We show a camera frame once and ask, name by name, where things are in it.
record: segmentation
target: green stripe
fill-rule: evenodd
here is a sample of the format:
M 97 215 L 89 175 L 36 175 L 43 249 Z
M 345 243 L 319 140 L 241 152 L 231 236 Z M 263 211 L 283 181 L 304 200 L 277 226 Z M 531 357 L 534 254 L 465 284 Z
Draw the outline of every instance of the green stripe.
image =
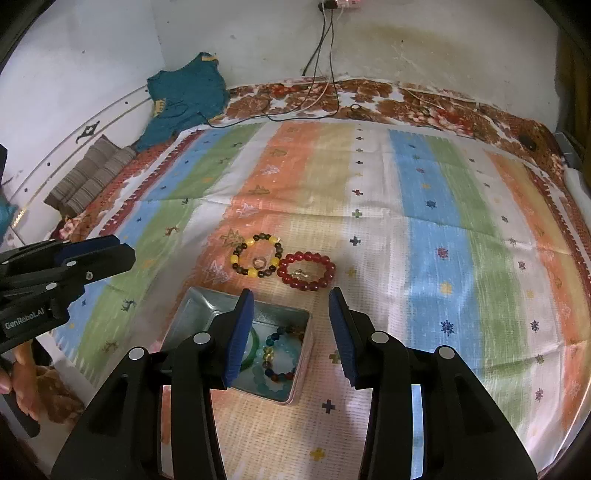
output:
M 106 342 L 118 342 L 124 337 L 128 322 L 133 318 L 137 307 L 131 307 L 125 312 L 121 310 L 123 300 L 135 300 L 139 307 L 152 279 L 177 248 L 182 231 L 200 204 L 200 198 L 222 176 L 228 165 L 233 163 L 241 146 L 252 138 L 260 126 L 261 124 L 242 125 L 232 128 L 203 154 L 192 171 L 170 192 L 168 198 L 159 201 L 158 212 L 145 227 L 134 247 L 134 267 L 110 279 L 86 324 L 77 351 L 77 363 L 84 360 L 88 366 L 87 372 L 93 367 L 100 370 L 109 358 L 110 352 L 103 350 Z M 185 198 L 189 198 L 189 202 L 183 205 L 181 199 Z M 179 231 L 165 236 L 165 230 L 173 226 Z
M 470 240 L 483 337 L 484 371 L 479 372 L 480 377 L 517 428 L 524 419 L 530 386 L 520 287 L 512 257 L 455 145 L 434 137 L 427 137 L 427 142 L 440 163 Z

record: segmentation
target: white wall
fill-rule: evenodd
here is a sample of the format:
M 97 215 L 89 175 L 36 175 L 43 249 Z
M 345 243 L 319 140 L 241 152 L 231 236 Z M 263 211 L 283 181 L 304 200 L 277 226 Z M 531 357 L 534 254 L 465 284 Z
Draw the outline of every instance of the white wall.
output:
M 150 0 L 57 0 L 0 74 L 7 196 L 60 141 L 163 66 Z
M 151 2 L 167 68 L 217 53 L 229 85 L 298 76 L 322 28 L 318 0 Z M 336 26 L 335 73 L 458 90 L 556 127 L 558 28 L 534 0 L 361 3 Z

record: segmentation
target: multicolored beaded bracelet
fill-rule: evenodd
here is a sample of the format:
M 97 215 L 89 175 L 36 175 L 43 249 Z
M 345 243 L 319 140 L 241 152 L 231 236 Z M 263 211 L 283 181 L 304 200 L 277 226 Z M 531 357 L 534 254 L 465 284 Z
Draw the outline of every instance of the multicolored beaded bracelet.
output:
M 240 266 L 240 254 L 246 250 L 248 247 L 251 247 L 258 242 L 259 240 L 267 240 L 269 243 L 275 246 L 275 255 L 271 258 L 271 265 L 266 270 L 260 270 L 259 268 L 244 268 Z M 252 278 L 263 278 L 263 277 L 270 277 L 277 267 L 279 266 L 279 260 L 283 255 L 283 248 L 279 243 L 279 239 L 276 236 L 270 235 L 268 233 L 259 233 L 258 235 L 253 235 L 249 239 L 247 239 L 242 245 L 238 245 L 236 249 L 233 251 L 232 255 L 230 256 L 230 264 L 232 268 L 236 270 L 236 273 L 242 275 L 248 275 Z
M 287 272 L 287 267 L 290 263 L 306 260 L 307 262 L 322 263 L 326 268 L 324 276 L 316 281 L 307 282 L 306 280 L 300 280 L 290 275 Z M 287 254 L 283 260 L 279 262 L 279 269 L 277 275 L 283 279 L 283 283 L 288 284 L 291 288 L 299 288 L 301 291 L 311 290 L 316 291 L 320 287 L 325 288 L 335 277 L 336 265 L 330 261 L 330 258 L 326 255 L 320 255 L 319 253 L 313 254 L 312 252 L 302 253 L 300 251 L 294 254 Z
M 296 366 L 294 366 L 294 368 L 291 369 L 291 372 L 287 372 L 287 373 L 282 373 L 282 374 L 276 374 L 273 371 L 273 346 L 275 345 L 275 342 L 277 340 L 279 340 L 279 337 L 281 335 L 283 335 L 284 333 L 289 333 L 291 335 L 297 335 L 297 337 L 299 338 L 300 342 L 304 341 L 304 332 L 300 332 L 300 331 L 296 331 L 293 327 L 291 326 L 287 326 L 287 327 L 277 327 L 277 331 L 270 334 L 266 341 L 265 344 L 266 346 L 263 347 L 262 351 L 263 351 L 263 356 L 262 356 L 262 367 L 265 369 L 265 375 L 268 376 L 272 381 L 274 382 L 281 382 L 281 381 L 285 381 L 285 380 L 293 380 L 294 376 L 296 374 Z

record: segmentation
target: bracelet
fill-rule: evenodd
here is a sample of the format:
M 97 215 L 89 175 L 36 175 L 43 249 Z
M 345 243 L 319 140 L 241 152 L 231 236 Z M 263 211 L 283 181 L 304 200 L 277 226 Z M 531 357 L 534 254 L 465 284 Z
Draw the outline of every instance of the bracelet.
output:
M 256 351 L 258 350 L 258 348 L 261 344 L 261 341 L 259 340 L 258 334 L 257 334 L 256 330 L 254 329 L 254 327 L 251 327 L 250 336 L 252 339 L 251 350 L 248 352 L 248 355 L 240 364 L 240 372 L 244 372 L 244 370 L 252 367 L 252 364 L 255 362 Z
M 253 260 L 253 264 L 255 268 L 244 268 L 240 266 L 240 254 L 246 250 L 248 247 L 251 247 L 258 242 L 259 240 L 267 240 L 269 243 L 274 244 L 275 246 L 275 255 L 271 258 L 271 265 L 266 270 L 265 268 L 267 261 L 262 257 L 256 257 Z M 238 245 L 236 249 L 233 251 L 232 255 L 230 256 L 230 264 L 232 268 L 236 270 L 236 273 L 247 275 L 252 278 L 263 278 L 263 277 L 270 277 L 273 275 L 273 272 L 277 270 L 279 266 L 279 260 L 283 255 L 283 248 L 279 243 L 279 239 L 276 236 L 269 235 L 268 233 L 259 233 L 258 235 L 253 235 L 249 239 L 247 239 L 242 245 Z
M 287 272 L 287 266 L 290 263 L 306 260 L 307 262 L 322 263 L 326 271 L 324 276 L 320 277 L 316 281 L 307 282 L 301 280 L 294 275 L 290 275 Z M 287 254 L 285 258 L 279 261 L 279 269 L 277 275 L 283 279 L 283 283 L 289 285 L 291 288 L 299 288 L 301 291 L 311 290 L 317 291 L 320 287 L 325 288 L 335 277 L 336 265 L 330 261 L 330 258 L 326 255 L 320 255 L 319 253 L 313 254 L 312 252 L 302 253 L 297 251 L 294 254 Z
M 263 363 L 262 363 L 262 367 L 265 370 L 265 375 L 268 376 L 271 380 L 273 380 L 274 382 L 281 382 L 281 381 L 285 381 L 285 380 L 293 380 L 294 379 L 294 375 L 296 374 L 296 367 L 297 367 L 297 360 L 296 360 L 296 365 L 294 366 L 294 368 L 291 369 L 290 372 L 286 372 L 286 373 L 281 373 L 281 374 L 276 374 L 273 371 L 273 356 L 274 356 L 274 352 L 273 352 L 273 347 L 275 345 L 275 342 L 277 340 L 279 340 L 279 337 L 281 335 L 283 335 L 284 333 L 289 333 L 291 335 L 297 335 L 300 342 L 304 341 L 304 332 L 299 332 L 299 331 L 295 331 L 293 327 L 288 326 L 288 327 L 277 327 L 277 331 L 270 334 L 266 341 L 265 344 L 266 346 L 263 347 L 262 351 L 263 351 Z

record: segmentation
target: blue stripe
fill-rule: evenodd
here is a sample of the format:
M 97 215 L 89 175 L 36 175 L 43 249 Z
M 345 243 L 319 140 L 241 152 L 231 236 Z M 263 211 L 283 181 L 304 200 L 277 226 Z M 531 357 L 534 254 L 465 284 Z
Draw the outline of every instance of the blue stripe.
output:
M 452 192 L 422 135 L 390 131 L 390 139 L 409 228 L 407 346 L 432 352 L 450 345 L 479 369 L 482 334 L 474 266 Z M 414 424 L 422 424 L 422 412 L 414 408 L 413 415 Z M 420 432 L 413 440 L 413 472 L 421 471 L 422 457 Z
M 164 200 L 168 195 L 171 195 L 179 182 L 199 163 L 203 154 L 214 146 L 227 132 L 228 130 L 210 130 L 200 135 L 185 152 L 179 155 L 172 168 L 156 182 L 148 194 L 142 200 L 136 200 L 133 211 L 117 231 L 117 237 L 122 243 L 126 243 L 131 247 L 137 244 L 140 237 L 144 234 L 145 227 L 150 224 L 150 221 L 160 209 L 160 202 L 153 202 L 152 200 Z M 164 185 L 167 188 L 161 190 L 160 186 Z M 90 320 L 96 302 L 105 288 L 110 288 L 109 279 L 99 280 L 98 282 L 87 285 L 84 295 L 70 304 L 68 308 L 72 321 L 58 327 L 55 331 L 54 337 L 56 342 L 63 340 L 64 345 L 66 343 L 68 344 L 68 348 L 64 351 L 64 354 L 70 360 L 76 354 L 76 349 L 80 344 L 86 324 Z
M 192 145 L 183 152 L 166 175 L 163 175 L 150 192 L 144 197 L 144 200 L 167 200 L 173 194 L 178 184 L 189 175 L 192 169 L 201 160 L 203 155 L 222 137 L 228 134 L 232 129 L 211 129 L 201 134 Z

